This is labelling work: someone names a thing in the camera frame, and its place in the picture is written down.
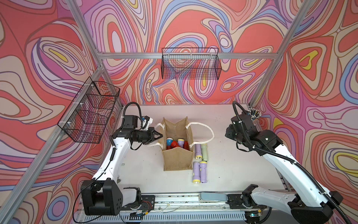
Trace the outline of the blue flashlight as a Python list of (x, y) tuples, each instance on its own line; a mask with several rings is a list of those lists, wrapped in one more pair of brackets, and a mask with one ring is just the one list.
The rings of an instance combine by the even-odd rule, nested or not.
[(167, 146), (171, 146), (172, 142), (173, 142), (173, 138), (168, 137), (166, 140)]

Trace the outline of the red white flashlight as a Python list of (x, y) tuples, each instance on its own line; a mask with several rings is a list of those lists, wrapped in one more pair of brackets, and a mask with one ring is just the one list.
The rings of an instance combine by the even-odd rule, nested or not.
[(171, 149), (173, 149), (173, 148), (176, 148), (176, 147), (180, 147), (180, 145), (178, 144), (178, 142), (172, 141), (171, 144), (170, 144), (170, 147), (171, 147)]

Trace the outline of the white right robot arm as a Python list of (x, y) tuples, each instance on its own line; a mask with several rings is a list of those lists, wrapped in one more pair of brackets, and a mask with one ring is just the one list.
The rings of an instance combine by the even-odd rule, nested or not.
[(295, 193), (280, 193), (249, 185), (241, 195), (243, 205), (264, 205), (290, 214), (300, 224), (325, 224), (337, 211), (344, 221), (349, 218), (339, 207), (343, 201), (337, 191), (320, 184), (289, 152), (283, 141), (272, 131), (258, 131), (247, 114), (231, 118), (225, 136), (243, 145), (247, 152), (256, 152), (267, 160), (294, 188)]

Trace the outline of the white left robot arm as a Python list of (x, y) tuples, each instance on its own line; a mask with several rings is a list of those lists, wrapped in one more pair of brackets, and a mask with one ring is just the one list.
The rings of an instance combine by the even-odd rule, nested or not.
[(110, 138), (112, 148), (97, 173), (81, 185), (81, 197), (87, 216), (116, 216), (123, 207), (138, 209), (142, 204), (138, 187), (119, 187), (119, 170), (134, 142), (148, 145), (163, 135), (153, 127), (147, 130), (118, 129)]

